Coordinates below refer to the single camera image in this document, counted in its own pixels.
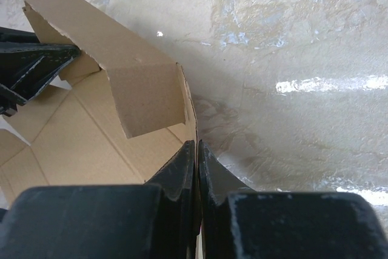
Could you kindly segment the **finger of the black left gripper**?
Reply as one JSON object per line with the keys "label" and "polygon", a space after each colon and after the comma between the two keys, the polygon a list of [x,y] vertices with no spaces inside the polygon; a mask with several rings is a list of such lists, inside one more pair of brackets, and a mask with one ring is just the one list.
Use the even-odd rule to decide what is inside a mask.
{"label": "finger of the black left gripper", "polygon": [[1,114],[14,115],[78,56],[75,45],[2,42]]}
{"label": "finger of the black left gripper", "polygon": [[35,33],[0,27],[1,42],[39,43]]}

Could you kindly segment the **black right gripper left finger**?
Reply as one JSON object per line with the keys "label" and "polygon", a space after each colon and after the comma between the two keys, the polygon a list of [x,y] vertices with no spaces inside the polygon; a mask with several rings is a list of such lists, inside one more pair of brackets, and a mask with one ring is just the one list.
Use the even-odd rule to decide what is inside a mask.
{"label": "black right gripper left finger", "polygon": [[195,143],[144,184],[46,186],[1,220],[2,258],[194,258]]}

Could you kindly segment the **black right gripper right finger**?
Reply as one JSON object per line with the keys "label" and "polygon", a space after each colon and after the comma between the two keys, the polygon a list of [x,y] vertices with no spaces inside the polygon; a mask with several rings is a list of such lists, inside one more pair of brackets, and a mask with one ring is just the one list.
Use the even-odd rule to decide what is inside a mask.
{"label": "black right gripper right finger", "polygon": [[205,258],[386,258],[370,204],[346,192],[263,192],[198,144]]}

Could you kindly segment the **brown cardboard paper box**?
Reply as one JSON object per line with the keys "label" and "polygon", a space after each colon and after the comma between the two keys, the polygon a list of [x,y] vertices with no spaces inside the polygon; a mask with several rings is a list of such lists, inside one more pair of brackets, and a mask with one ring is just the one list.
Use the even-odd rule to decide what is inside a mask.
{"label": "brown cardboard paper box", "polygon": [[192,137],[181,66],[85,0],[25,0],[38,39],[81,56],[1,123],[1,189],[139,184]]}

